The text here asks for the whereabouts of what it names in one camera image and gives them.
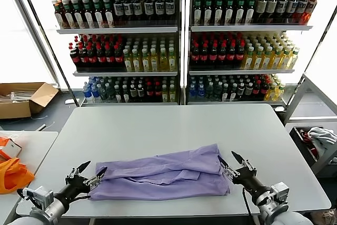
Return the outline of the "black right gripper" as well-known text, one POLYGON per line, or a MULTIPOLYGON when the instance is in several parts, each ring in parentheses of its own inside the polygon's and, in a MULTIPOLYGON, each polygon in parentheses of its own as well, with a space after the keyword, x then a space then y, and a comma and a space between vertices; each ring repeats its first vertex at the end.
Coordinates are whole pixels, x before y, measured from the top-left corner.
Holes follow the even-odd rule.
POLYGON ((244 159, 240 154, 234 151, 231 151, 231 153, 241 167, 234 170, 227 164, 227 162, 225 162, 225 160, 218 156, 218 160, 223 168, 223 173, 233 181, 234 184, 242 185, 251 195, 252 199, 257 199, 265 192, 268 192, 270 187, 263 185, 256 178, 257 170, 250 161, 244 159))

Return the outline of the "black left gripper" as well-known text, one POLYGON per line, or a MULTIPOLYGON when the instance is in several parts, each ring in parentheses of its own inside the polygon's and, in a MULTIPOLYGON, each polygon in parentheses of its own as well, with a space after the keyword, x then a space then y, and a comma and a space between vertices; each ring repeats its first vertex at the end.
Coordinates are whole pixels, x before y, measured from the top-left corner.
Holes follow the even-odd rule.
POLYGON ((74 201, 90 197, 88 195, 90 189, 94 189, 100 184, 107 170, 107 167, 102 167, 95 176, 87 179, 81 173, 88 167, 90 162, 89 160, 78 167, 72 168, 70 174, 65 178, 65 187, 55 194, 55 199, 58 199, 63 205, 68 206, 74 201))

